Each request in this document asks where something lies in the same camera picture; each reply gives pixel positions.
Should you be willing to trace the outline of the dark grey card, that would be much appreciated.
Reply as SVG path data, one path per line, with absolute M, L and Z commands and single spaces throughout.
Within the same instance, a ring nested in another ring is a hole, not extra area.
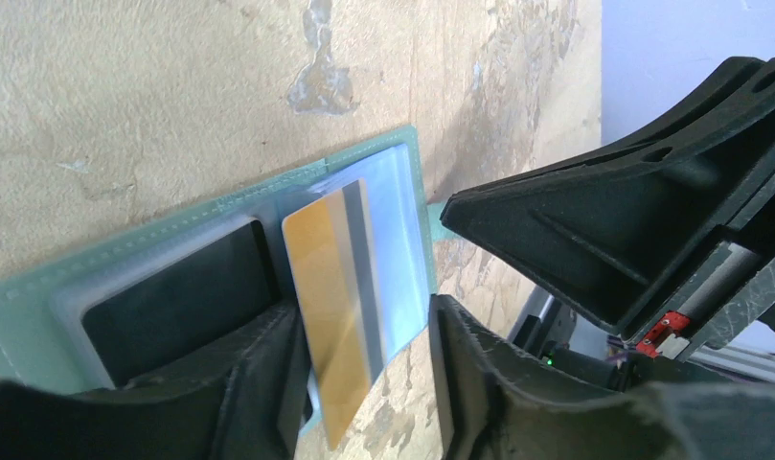
M 81 324 L 115 386 L 245 325 L 281 298 L 252 221 L 87 311 Z

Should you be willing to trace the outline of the gold card with black stripe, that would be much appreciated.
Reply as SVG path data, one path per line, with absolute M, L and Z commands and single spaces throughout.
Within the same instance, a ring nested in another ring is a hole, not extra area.
M 367 188 L 358 179 L 282 223 L 331 450 L 384 367 Z

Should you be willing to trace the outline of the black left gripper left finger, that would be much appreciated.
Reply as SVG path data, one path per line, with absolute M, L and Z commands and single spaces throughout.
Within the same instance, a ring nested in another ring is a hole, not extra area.
M 290 459 L 308 373 L 284 300 L 121 388 L 59 395 L 0 379 L 0 459 Z

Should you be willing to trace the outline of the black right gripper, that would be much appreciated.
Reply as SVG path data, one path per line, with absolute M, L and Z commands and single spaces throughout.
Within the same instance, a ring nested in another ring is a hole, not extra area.
M 775 247 L 744 232 L 774 195 L 775 58 L 730 57 L 628 136 L 458 192 L 441 221 L 638 352 L 686 361 L 775 306 Z

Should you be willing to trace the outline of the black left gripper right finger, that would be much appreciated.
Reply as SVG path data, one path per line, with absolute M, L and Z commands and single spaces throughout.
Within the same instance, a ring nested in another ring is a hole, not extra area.
M 446 459 L 775 459 L 775 383 L 639 359 L 627 387 L 547 364 L 434 295 L 429 338 Z

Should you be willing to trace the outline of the teal leather card holder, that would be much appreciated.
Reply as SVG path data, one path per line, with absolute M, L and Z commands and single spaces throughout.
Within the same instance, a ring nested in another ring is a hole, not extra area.
M 0 380 L 59 395 L 124 387 L 115 386 L 107 374 L 81 324 L 83 315 L 252 221 L 262 224 L 281 292 L 280 300 L 267 309 L 291 300 L 303 324 L 282 223 L 325 193 L 358 179 L 367 188 L 373 229 L 382 373 L 425 328 L 435 287 L 418 133 L 412 126 L 0 283 Z M 304 324 L 303 328 L 309 357 L 308 402 L 298 436 L 314 423 L 324 423 Z

